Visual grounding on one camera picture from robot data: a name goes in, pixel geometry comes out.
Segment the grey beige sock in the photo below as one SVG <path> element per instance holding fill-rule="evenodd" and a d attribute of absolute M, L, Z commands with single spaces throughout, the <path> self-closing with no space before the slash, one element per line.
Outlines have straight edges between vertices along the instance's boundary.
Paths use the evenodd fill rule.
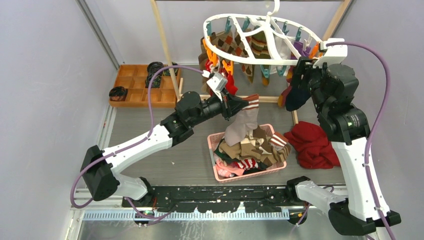
<path fill-rule="evenodd" d="M 235 115 L 235 120 L 224 132 L 224 140 L 230 147 L 240 143 L 249 131 L 258 127 L 259 95 L 253 94 L 243 100 L 248 101 L 248 106 Z"/>

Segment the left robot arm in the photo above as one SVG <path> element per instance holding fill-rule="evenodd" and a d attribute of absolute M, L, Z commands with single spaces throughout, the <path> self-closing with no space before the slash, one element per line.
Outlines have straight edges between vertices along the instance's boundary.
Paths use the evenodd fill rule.
<path fill-rule="evenodd" d="M 93 201 L 117 195 L 131 198 L 141 207 L 148 207 L 154 197 L 147 180 L 128 177 L 122 171 L 151 154 L 184 142 L 194 134 L 196 125 L 217 115 L 229 119 L 248 105 L 248 100 L 226 90 L 220 96 L 213 95 L 205 100 L 197 92 L 188 91 L 177 102 L 175 111 L 154 126 L 152 131 L 113 147 L 90 147 L 86 151 L 81 172 Z"/>

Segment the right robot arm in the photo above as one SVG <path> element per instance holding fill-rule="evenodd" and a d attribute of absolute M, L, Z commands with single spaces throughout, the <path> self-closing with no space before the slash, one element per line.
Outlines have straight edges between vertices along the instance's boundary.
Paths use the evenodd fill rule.
<path fill-rule="evenodd" d="M 367 147 L 370 126 L 365 113 L 353 104 L 359 81 L 344 64 L 324 63 L 301 57 L 293 70 L 292 85 L 311 97 L 320 127 L 340 162 L 347 195 L 330 192 L 306 176 L 286 184 L 285 198 L 291 205 L 302 201 L 314 205 L 343 236 L 365 236 L 379 227 L 401 223 L 381 192 L 372 154 Z"/>

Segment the white plastic clip hanger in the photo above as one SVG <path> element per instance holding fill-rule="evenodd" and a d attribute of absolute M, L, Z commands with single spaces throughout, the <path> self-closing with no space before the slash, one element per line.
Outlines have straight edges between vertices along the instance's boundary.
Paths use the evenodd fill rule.
<path fill-rule="evenodd" d="M 272 69 L 279 75 L 286 73 L 312 43 L 322 39 L 308 27 L 277 16 L 279 0 L 266 15 L 221 13 L 203 22 L 202 44 L 206 51 L 206 71 L 224 70 L 232 75 L 235 63 L 245 67 L 260 66 L 268 77 Z"/>

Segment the maroon purple orange striped sock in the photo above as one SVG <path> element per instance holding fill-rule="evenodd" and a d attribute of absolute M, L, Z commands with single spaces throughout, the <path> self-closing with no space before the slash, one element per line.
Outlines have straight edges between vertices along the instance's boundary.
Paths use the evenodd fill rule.
<path fill-rule="evenodd" d="M 304 45 L 303 42 L 296 41 L 296 40 L 294 41 L 293 45 L 302 57 L 308 57 L 311 54 L 312 48 L 311 48 L 310 45 L 308 45 L 308 44 Z M 288 83 L 291 83 L 291 81 L 292 81 L 294 68 L 295 68 L 295 65 L 289 66 L 289 69 L 288 69 L 287 75 L 286 75 L 286 81 Z"/>

